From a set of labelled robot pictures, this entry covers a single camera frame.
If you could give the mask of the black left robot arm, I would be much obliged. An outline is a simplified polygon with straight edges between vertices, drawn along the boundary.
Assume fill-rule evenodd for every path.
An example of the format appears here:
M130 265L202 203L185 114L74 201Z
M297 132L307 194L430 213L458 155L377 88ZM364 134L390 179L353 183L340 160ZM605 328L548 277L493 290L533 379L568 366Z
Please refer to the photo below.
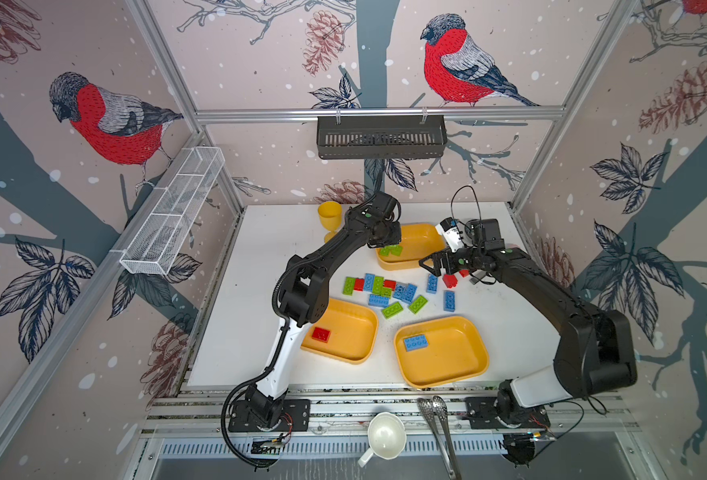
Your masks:
M223 405L223 420L231 417L238 399L243 398L257 424L276 426L302 337L328 309L333 275L359 248L400 244L400 219L399 201L385 192L375 192L348 210L343 226L324 246L304 257L291 257L272 293L273 312L283 320L274 352L260 375L232 389Z

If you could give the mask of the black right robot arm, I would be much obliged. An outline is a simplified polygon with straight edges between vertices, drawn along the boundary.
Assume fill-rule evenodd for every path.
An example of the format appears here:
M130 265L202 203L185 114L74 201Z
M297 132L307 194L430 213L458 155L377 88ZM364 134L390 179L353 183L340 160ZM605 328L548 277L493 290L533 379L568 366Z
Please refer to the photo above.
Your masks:
M435 276L481 271L529 301L559 333L553 364L503 382L497 390L499 421L517 426L549 404L587 399L637 383L631 322L617 310L585 302L555 282L527 252L505 245L499 222L445 218L435 226L447 247L421 260Z

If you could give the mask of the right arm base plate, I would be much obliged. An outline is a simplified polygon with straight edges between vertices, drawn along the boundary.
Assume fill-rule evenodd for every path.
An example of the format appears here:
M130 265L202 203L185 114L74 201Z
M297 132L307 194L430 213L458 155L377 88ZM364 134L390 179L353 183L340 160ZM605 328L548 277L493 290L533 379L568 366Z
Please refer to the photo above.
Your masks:
M473 430L549 429L551 421L545 407L521 407L493 397L465 398L465 420Z

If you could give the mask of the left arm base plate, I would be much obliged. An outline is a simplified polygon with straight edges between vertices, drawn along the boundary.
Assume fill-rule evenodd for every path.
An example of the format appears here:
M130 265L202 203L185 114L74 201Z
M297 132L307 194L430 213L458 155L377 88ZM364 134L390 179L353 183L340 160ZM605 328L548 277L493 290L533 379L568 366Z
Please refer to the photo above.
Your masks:
M230 433L306 432L311 416L311 401L283 400L266 408L252 405L247 400L234 403L226 414Z

